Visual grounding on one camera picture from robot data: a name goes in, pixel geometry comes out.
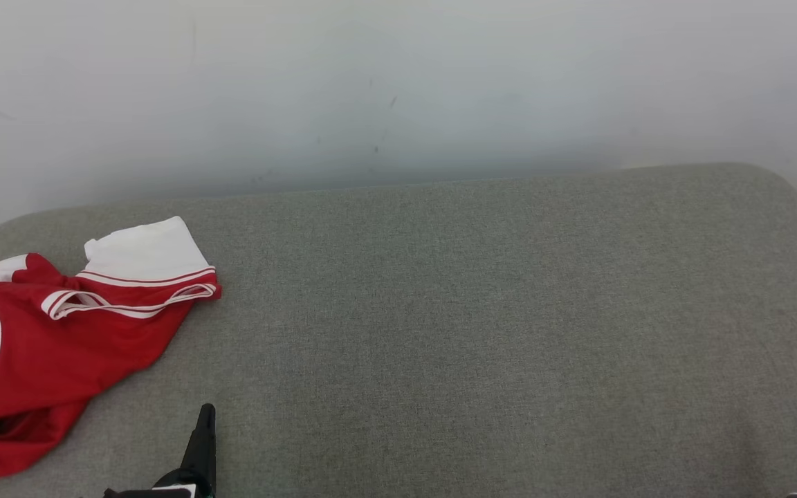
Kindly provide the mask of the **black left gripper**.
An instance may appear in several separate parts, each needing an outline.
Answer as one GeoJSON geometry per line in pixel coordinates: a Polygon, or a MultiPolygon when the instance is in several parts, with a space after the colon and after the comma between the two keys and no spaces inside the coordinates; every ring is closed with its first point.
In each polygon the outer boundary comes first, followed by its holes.
{"type": "Polygon", "coordinates": [[[151,488],[104,490],[104,497],[215,497],[217,494],[216,409],[203,404],[187,442],[180,469],[165,474],[151,488]]]}

